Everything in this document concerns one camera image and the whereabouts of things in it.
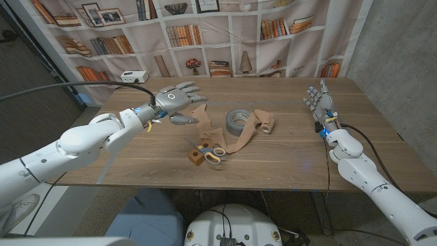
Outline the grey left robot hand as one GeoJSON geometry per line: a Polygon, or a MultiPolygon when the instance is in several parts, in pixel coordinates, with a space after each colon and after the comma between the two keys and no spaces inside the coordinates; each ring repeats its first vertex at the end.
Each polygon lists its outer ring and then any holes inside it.
{"type": "Polygon", "coordinates": [[[187,81],[176,86],[170,85],[162,88],[155,96],[155,105],[142,104],[133,109],[142,124],[152,120],[169,117],[169,121],[175,125],[196,124],[196,118],[190,118],[179,113],[193,103],[207,101],[205,96],[198,96],[200,90],[194,81],[187,81]]]}

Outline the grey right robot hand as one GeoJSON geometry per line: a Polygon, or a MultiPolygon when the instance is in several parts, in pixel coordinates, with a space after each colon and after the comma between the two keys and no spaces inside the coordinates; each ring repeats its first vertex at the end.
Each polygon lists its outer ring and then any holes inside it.
{"type": "Polygon", "coordinates": [[[303,101],[315,120],[315,132],[326,138],[329,133],[340,129],[341,125],[325,80],[321,79],[320,90],[311,86],[307,93],[309,99],[303,98],[303,101]]]}

